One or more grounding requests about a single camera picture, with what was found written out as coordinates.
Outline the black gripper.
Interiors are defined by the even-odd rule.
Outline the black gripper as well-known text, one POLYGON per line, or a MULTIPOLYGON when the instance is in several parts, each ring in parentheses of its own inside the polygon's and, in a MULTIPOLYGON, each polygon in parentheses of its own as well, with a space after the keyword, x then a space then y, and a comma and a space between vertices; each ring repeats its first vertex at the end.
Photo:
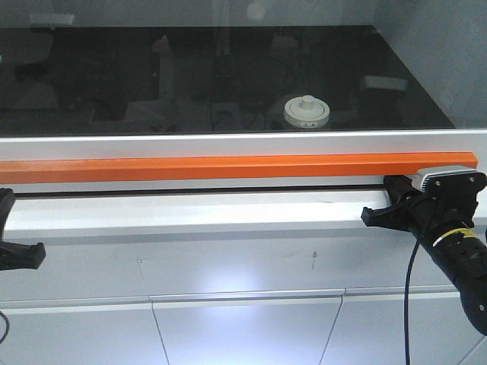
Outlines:
POLYGON ((477 194, 432 196, 421 194, 412 180, 403 175, 385 176, 384 187, 390 206, 380 209, 363 207, 361 219, 367 227, 382 227, 410 232, 420 243, 439 243, 461 233, 474 237, 473 215, 478 206, 477 194))

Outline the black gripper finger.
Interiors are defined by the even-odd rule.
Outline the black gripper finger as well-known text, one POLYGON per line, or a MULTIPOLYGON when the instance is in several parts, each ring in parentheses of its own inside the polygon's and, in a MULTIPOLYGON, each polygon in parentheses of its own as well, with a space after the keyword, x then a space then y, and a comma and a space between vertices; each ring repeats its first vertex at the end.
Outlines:
POLYGON ((12 189, 0 188, 0 235, 3 237, 8 215, 15 203, 15 194, 12 189))
POLYGON ((43 243, 24 245, 1 242, 1 270, 38 269, 46 257, 43 243))

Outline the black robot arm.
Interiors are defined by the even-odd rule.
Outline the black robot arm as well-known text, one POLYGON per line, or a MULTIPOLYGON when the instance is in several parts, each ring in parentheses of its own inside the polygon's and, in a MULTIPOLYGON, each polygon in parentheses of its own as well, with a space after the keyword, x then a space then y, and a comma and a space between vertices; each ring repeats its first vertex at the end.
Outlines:
POLYGON ((417 188, 406 176, 385 176, 390 206, 364 208, 368 227, 410 232, 460 293, 473 327, 486 333, 486 245, 473 232, 477 195, 486 176, 468 169, 442 173, 417 188))

